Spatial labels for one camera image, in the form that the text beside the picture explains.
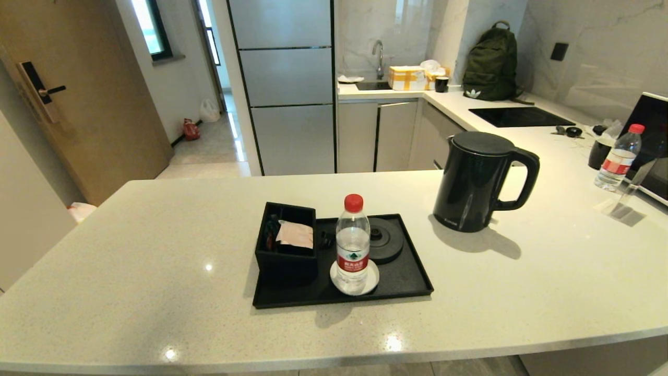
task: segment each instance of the induction cooktop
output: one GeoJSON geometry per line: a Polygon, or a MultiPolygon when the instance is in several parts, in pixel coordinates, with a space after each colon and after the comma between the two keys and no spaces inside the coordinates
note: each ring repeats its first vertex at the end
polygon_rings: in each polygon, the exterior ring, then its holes
{"type": "Polygon", "coordinates": [[[574,123],[537,107],[471,108],[469,111],[497,128],[515,126],[571,126],[574,123]]]}

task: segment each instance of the window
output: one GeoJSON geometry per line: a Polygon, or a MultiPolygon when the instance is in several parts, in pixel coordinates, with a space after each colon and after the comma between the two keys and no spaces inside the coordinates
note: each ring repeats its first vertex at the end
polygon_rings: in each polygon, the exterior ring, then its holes
{"type": "Polygon", "coordinates": [[[213,37],[211,14],[209,13],[206,0],[199,0],[199,2],[200,2],[200,10],[202,11],[202,19],[204,20],[204,32],[206,33],[206,40],[208,41],[209,48],[211,49],[211,56],[213,57],[213,62],[214,64],[219,66],[220,58],[218,57],[218,48],[216,47],[216,40],[213,37]]]}
{"type": "Polygon", "coordinates": [[[139,19],[139,26],[153,61],[171,58],[172,48],[169,46],[156,0],[132,0],[132,7],[139,19]]]}

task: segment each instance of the red bottle cap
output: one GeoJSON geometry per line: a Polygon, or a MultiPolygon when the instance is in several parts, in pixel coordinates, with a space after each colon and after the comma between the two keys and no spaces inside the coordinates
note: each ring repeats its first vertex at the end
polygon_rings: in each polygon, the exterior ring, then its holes
{"type": "Polygon", "coordinates": [[[352,195],[345,197],[345,200],[343,200],[343,205],[345,206],[346,211],[351,213],[359,213],[362,211],[362,207],[364,206],[364,199],[362,199],[362,196],[353,193],[352,195]]]}
{"type": "Polygon", "coordinates": [[[631,133],[641,134],[644,131],[645,131],[645,126],[642,124],[631,124],[631,127],[629,128],[629,132],[631,133]]]}

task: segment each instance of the faucet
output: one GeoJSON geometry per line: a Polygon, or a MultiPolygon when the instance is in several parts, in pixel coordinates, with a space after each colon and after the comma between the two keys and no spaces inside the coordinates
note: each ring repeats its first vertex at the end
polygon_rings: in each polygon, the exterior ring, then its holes
{"type": "Polygon", "coordinates": [[[378,54],[378,68],[376,69],[376,78],[378,80],[383,79],[383,42],[379,40],[373,45],[373,51],[371,53],[375,55],[376,48],[380,46],[380,53],[378,54]]]}

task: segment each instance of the refrigerator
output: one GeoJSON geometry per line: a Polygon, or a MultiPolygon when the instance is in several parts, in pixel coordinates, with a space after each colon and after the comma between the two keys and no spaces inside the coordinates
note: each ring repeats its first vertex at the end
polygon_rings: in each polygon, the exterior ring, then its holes
{"type": "Polygon", "coordinates": [[[331,0],[228,0],[264,175],[335,172],[331,0]]]}

